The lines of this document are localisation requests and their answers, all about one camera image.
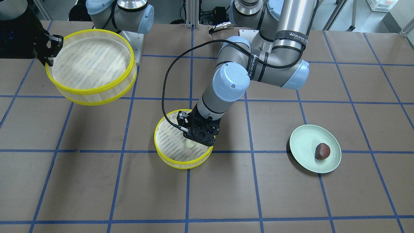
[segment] plate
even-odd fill
[[[316,147],[327,144],[331,154],[324,160],[315,158]],[[327,173],[335,170],[341,162],[341,147],[336,138],[326,129],[317,125],[302,125],[290,136],[292,155],[300,165],[312,172]]]

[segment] white plastic crate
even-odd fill
[[[389,12],[398,0],[366,0],[372,11]]]

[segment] light blue plastic cover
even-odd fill
[[[229,38],[227,38],[228,41],[234,42],[234,43],[243,43],[245,45],[247,45],[250,48],[250,43],[243,37],[241,36],[231,36]],[[228,45],[228,43],[223,43],[223,46],[221,46],[221,49],[219,51],[219,53],[221,52],[221,50]]]
[[[106,10],[115,0],[86,0],[88,14],[96,15]]]
[[[234,20],[233,6],[234,6],[234,0],[231,0],[230,8],[229,8],[229,10],[230,10],[229,11],[229,20],[232,24],[237,25],[236,21]]]
[[[214,74],[213,90],[223,101],[234,102],[244,95],[250,84],[247,70],[235,62],[227,62]]]
[[[287,80],[282,88],[288,88],[293,90],[299,90],[305,85],[309,75],[309,63],[302,60],[299,67],[293,73],[293,75]]]
[[[154,7],[150,4],[147,5],[147,8],[144,11],[140,25],[138,26],[138,33],[147,34],[151,28],[152,23],[154,22]]]
[[[282,12],[283,2],[284,2],[283,0],[269,0],[267,2],[267,8],[269,9],[270,14],[277,21],[279,21],[279,19],[280,19],[280,14]]]

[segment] tiled tabletop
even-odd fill
[[[91,22],[42,22],[66,36]],[[0,60],[0,232],[251,233],[414,231],[414,51],[396,34],[311,31],[299,91],[251,83],[226,113],[210,158],[167,166],[153,133],[167,67],[185,50],[238,34],[155,24],[134,88],[86,107],[61,96],[35,60]],[[166,111],[191,108],[220,44],[171,70]],[[286,146],[303,124],[342,149],[327,174]]]

